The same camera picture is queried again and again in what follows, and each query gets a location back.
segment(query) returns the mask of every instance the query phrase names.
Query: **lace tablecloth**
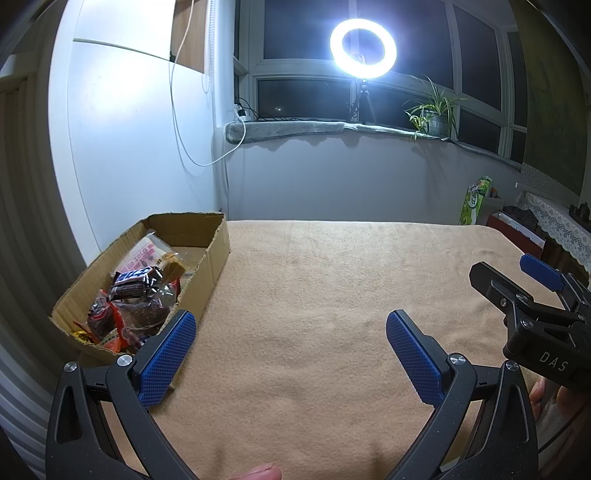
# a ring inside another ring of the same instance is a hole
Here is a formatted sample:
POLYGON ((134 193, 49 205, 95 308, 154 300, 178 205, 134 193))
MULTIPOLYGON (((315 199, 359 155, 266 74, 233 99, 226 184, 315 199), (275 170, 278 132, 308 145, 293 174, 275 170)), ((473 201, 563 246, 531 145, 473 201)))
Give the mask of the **lace tablecloth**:
POLYGON ((570 217, 568 208, 531 192, 523 192, 517 206, 531 210, 539 226, 591 273, 591 233, 570 217))

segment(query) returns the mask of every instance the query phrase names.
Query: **window sill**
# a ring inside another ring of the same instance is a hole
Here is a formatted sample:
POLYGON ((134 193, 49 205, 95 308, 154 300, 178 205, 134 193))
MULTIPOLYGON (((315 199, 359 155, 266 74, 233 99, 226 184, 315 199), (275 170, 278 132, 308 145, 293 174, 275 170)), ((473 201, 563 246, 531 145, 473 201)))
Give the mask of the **window sill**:
MULTIPOLYGON (((293 121, 293 122, 247 122, 246 136, 243 144, 275 140, 279 138, 301 137, 303 135, 336 135, 345 130, 364 134, 386 134, 399 137, 414 138, 415 132, 397 128, 380 127, 379 125, 347 124, 345 122, 319 122, 319 121, 293 121)), ((244 134, 242 122, 234 122, 226 125, 226 140, 228 143, 238 145, 244 134)), ((417 138, 439 140, 456 144, 458 147, 480 155, 485 155, 506 165, 521 171, 521 164, 496 153, 483 150, 473 145, 452 140, 451 138, 434 137, 422 133, 416 133, 417 138)))

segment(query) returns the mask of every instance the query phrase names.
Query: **ring light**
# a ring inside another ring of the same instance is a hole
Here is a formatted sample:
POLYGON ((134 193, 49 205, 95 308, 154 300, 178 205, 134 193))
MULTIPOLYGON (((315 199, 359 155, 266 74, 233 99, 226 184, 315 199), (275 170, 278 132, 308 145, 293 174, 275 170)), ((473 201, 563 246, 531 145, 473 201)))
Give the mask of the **ring light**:
POLYGON ((360 79, 373 79, 389 72, 396 61, 396 44, 392 35, 381 25, 363 18, 351 18, 336 26, 330 36, 330 51, 337 66, 345 73, 360 79), (384 58, 373 65, 360 63, 349 56, 343 48, 343 39, 347 33, 361 28, 375 34, 384 45, 384 58))

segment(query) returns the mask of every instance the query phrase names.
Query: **white cable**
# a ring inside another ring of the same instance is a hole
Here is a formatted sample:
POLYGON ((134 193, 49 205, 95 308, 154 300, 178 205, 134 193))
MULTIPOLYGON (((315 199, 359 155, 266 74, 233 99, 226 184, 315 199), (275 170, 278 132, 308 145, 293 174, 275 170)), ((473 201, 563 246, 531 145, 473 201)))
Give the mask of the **white cable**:
POLYGON ((183 146, 183 150, 184 152, 187 154, 189 160, 197 165, 198 167, 209 167, 211 165, 213 165, 214 163, 220 161, 221 159, 225 158, 227 155, 229 155, 230 153, 234 152, 238 147, 240 147, 240 145, 242 145, 242 142, 244 142, 244 139, 246 138, 246 123, 244 123, 244 120, 242 118, 240 118, 240 116, 238 115, 238 112, 236 111, 236 108, 234 108, 234 113, 236 115, 236 117, 238 117, 238 119, 242 122, 242 125, 244 127, 244 133, 242 134, 242 139, 240 140, 240 143, 238 145, 236 145, 233 149, 231 149, 229 152, 225 153, 224 155, 222 155, 220 158, 218 158, 217 160, 212 161, 211 163, 207 163, 205 165, 201 165, 200 163, 197 163, 196 161, 194 161, 191 158, 191 155, 189 155, 189 152, 187 151, 187 147, 185 147, 184 142, 183 142, 183 137, 181 137, 181 132, 180 129, 178 128, 178 121, 177 121, 177 111, 176 111, 176 107, 174 106, 174 96, 173 96, 173 78, 174 78, 174 68, 177 65, 178 62, 178 56, 180 55, 185 40, 187 39, 187 34, 189 33, 189 28, 191 27, 191 18, 193 17, 193 7, 195 5, 195 0, 191 0, 191 8, 189 9, 189 21, 187 22, 187 28, 185 29, 185 33, 183 35, 183 39, 181 40, 180 45, 178 46, 178 50, 177 50, 177 54, 174 58, 174 63, 173 63, 173 69, 170 73, 170 77, 169 77, 169 85, 170 85, 170 102, 172 104, 173 107, 173 120, 174 120, 174 133, 176 135, 178 135, 178 139, 181 141, 181 145, 183 146))

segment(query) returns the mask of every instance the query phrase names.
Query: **blue gripper pad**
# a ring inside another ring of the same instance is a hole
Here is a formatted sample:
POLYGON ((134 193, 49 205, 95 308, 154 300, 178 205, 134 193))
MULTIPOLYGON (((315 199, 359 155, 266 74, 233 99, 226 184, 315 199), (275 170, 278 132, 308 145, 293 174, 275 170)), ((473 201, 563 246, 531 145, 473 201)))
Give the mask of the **blue gripper pad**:
POLYGON ((386 336, 421 401, 437 408, 444 397, 441 372, 398 312, 388 315, 386 336))
POLYGON ((564 288, 560 272, 533 255, 523 255, 519 260, 519 267, 523 273, 527 273, 550 291, 562 291, 564 288))
POLYGON ((138 398, 145 408, 160 403, 195 340, 195 317, 185 312, 141 373, 138 398))

